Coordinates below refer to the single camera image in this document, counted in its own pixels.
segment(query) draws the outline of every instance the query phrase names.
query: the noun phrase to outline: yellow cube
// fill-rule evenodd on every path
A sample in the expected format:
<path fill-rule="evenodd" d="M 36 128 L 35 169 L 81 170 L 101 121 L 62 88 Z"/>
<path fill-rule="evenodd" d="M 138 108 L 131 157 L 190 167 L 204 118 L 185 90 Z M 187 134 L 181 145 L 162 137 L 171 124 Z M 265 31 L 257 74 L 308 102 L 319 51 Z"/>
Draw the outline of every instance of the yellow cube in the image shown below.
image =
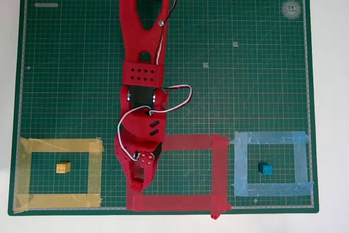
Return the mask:
<path fill-rule="evenodd" d="M 56 173 L 64 174 L 70 171 L 70 162 L 61 162 L 57 164 Z"/>

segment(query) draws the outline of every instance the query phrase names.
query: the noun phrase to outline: red tape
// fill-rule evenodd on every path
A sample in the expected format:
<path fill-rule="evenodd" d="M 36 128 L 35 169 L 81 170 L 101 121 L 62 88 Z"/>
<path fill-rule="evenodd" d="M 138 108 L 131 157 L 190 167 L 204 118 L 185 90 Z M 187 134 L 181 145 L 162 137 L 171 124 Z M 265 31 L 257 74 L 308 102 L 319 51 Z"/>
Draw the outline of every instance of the red tape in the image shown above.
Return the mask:
<path fill-rule="evenodd" d="M 227 202 L 228 146 L 225 136 L 194 134 L 166 135 L 163 151 L 212 149 L 212 193 L 210 195 L 142 195 L 127 190 L 127 210 L 134 211 L 210 211 L 217 219 L 231 210 Z"/>

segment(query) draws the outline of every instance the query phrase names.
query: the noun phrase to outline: white wire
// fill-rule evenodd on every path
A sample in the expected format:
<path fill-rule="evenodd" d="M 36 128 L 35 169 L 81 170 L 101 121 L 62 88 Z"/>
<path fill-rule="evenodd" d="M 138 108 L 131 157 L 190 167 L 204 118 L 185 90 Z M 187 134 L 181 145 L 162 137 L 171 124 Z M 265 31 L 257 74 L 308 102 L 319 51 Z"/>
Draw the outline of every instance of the white wire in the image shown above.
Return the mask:
<path fill-rule="evenodd" d="M 120 144 L 120 147 L 121 149 L 126 153 L 126 155 L 133 161 L 137 161 L 136 158 L 134 158 L 133 156 L 131 156 L 131 154 L 126 150 L 126 148 L 124 147 L 124 145 L 122 144 L 122 141 L 121 141 L 121 137 L 120 137 L 120 125 L 121 123 L 123 122 L 123 120 L 126 118 L 126 116 L 128 114 L 130 114 L 131 112 L 133 111 L 136 111 L 138 109 L 143 109 L 143 108 L 148 108 L 149 109 L 149 115 L 151 116 L 153 113 L 167 113 L 167 112 L 170 112 L 170 111 L 173 111 L 173 110 L 176 110 L 176 109 L 179 109 L 180 107 L 184 106 L 185 104 L 187 104 L 190 99 L 191 99 L 191 96 L 192 96 L 192 88 L 191 86 L 189 85 L 176 85 L 176 86 L 171 86 L 171 87 L 167 87 L 166 89 L 175 89 L 175 88 L 189 88 L 190 89 L 190 92 L 189 92 L 189 96 L 188 98 L 180 103 L 179 105 L 177 106 L 174 106 L 170 109 L 166 109 L 166 110 L 152 110 L 150 106 L 138 106 L 138 107 L 135 107 L 134 109 L 131 109 L 129 111 L 127 111 L 119 120 L 119 123 L 118 123 L 118 127 L 117 127 L 117 131 L 118 131 L 118 140 L 119 140 L 119 144 Z"/>
<path fill-rule="evenodd" d="M 134 158 L 133 156 L 131 156 L 131 154 L 126 150 L 126 148 L 124 148 L 124 145 L 123 145 L 122 142 L 121 142 L 121 138 L 120 138 L 120 125 L 121 125 L 121 123 L 123 122 L 123 120 L 126 118 L 126 116 L 127 116 L 128 114 L 130 114 L 131 112 L 136 111 L 136 110 L 138 110 L 138 109 L 144 108 L 144 107 L 146 107 L 146 108 L 148 108 L 148 109 L 151 109 L 150 106 L 138 106 L 138 107 L 135 107 L 134 109 L 131 109 L 131 110 L 127 111 L 127 112 L 120 118 L 119 123 L 118 123 L 118 128 L 117 128 L 117 130 L 118 130 L 118 139 L 119 139 L 120 147 L 121 147 L 121 149 L 126 153 L 126 155 L 127 155 L 131 160 L 133 160 L 133 161 L 137 161 L 137 159 Z"/>
<path fill-rule="evenodd" d="M 163 45 L 163 38 L 164 38 L 164 35 L 161 34 L 161 39 L 160 39 L 160 47 L 159 47 L 159 51 L 157 53 L 157 65 L 159 64 L 159 58 L 160 58 L 160 53 L 161 53 L 161 46 Z"/>
<path fill-rule="evenodd" d="M 172 5 L 172 8 L 171 8 L 171 11 L 175 8 L 176 1 L 177 1 L 177 0 L 174 0 L 174 1 L 173 1 L 173 5 Z M 155 61 L 155 64 L 156 64 L 156 65 L 159 64 L 159 58 L 160 58 L 161 48 L 162 48 L 162 45 L 163 45 L 163 38 L 164 38 L 164 34 L 163 34 L 163 31 L 161 31 L 161 39 L 160 39 L 160 43 L 159 43 L 160 46 L 159 46 L 159 50 L 158 50 L 158 53 L 157 53 L 157 59 L 156 59 L 156 61 Z"/>
<path fill-rule="evenodd" d="M 180 107 L 184 106 L 185 104 L 187 104 L 190 101 L 191 96 L 192 96 L 192 88 L 191 88 L 191 86 L 189 86 L 189 85 L 177 85 L 177 86 L 167 87 L 167 89 L 175 89 L 175 88 L 189 88 L 190 92 L 189 92 L 188 98 L 184 102 L 182 102 L 179 105 L 174 106 L 174 107 L 172 107 L 170 109 L 166 109 L 166 110 L 153 110 L 153 109 L 151 109 L 151 110 L 149 110 L 149 115 L 152 115 L 153 113 L 167 113 L 167 112 L 179 109 Z"/>

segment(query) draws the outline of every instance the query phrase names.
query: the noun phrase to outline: blue cube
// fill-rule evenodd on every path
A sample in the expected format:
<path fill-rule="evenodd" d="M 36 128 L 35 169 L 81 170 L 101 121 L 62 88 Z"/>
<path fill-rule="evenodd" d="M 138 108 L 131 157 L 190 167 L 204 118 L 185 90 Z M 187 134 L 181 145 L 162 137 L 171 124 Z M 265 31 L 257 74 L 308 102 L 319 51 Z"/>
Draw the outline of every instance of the blue cube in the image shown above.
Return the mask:
<path fill-rule="evenodd" d="M 263 175 L 272 175 L 273 174 L 273 167 L 269 164 L 260 163 L 259 164 L 259 171 Z"/>

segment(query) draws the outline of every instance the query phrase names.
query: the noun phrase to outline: black wire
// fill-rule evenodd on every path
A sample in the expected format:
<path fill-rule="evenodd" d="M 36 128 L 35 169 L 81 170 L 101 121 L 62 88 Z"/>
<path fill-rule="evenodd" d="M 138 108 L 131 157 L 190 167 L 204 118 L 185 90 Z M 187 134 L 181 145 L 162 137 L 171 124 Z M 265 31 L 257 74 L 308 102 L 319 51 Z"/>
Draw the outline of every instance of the black wire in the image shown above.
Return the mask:
<path fill-rule="evenodd" d="M 170 10 L 170 12 L 169 12 L 169 15 L 167 16 L 167 18 L 166 18 L 165 21 L 164 21 L 164 25 L 165 25 L 166 21 L 170 18 L 171 13 L 172 13 L 172 11 L 175 9 L 176 5 L 177 5 L 177 0 L 174 0 L 174 3 L 173 3 L 173 6 L 172 6 L 172 8 L 171 8 L 171 10 Z"/>
<path fill-rule="evenodd" d="M 166 23 L 166 21 L 170 18 L 171 13 L 172 13 L 172 11 L 175 9 L 176 5 L 177 5 L 177 0 L 174 0 L 174 3 L 173 3 L 173 5 L 172 5 L 172 8 L 171 8 L 171 10 L 170 10 L 170 12 L 169 12 L 167 18 L 164 20 L 164 25 L 161 27 L 161 34 L 160 34 L 160 39 L 159 39 L 157 51 L 156 51 L 156 53 L 155 53 L 155 59 L 156 59 L 156 56 L 158 55 L 158 52 L 159 52 L 159 50 L 160 50 L 161 40 L 162 40 L 162 38 L 163 38 L 163 36 L 164 36 L 164 26 L 165 26 L 165 23 Z"/>

